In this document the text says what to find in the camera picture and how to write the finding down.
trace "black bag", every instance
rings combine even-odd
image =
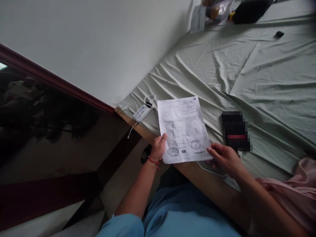
[[[244,0],[235,11],[235,24],[255,23],[271,6],[273,0]]]

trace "blue shirt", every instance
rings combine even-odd
[[[159,189],[142,220],[132,214],[112,217],[97,237],[240,236],[227,217],[193,184]]]

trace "paper document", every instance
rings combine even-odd
[[[161,135],[167,133],[163,161],[166,164],[211,160],[210,147],[198,98],[158,101]]]

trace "light green bed sheet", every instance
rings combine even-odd
[[[274,38],[277,31],[284,36]],[[224,144],[223,111],[252,117],[243,162],[259,177],[288,179],[316,151],[316,26],[307,1],[273,4],[256,24],[209,27],[183,37],[119,104],[132,117],[146,95],[198,96],[212,143]],[[142,125],[159,135],[154,110]]]

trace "person's left hand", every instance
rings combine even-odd
[[[165,152],[165,144],[167,139],[167,133],[155,138],[154,146],[152,147],[150,158],[154,162],[159,162],[162,159],[162,155]]]

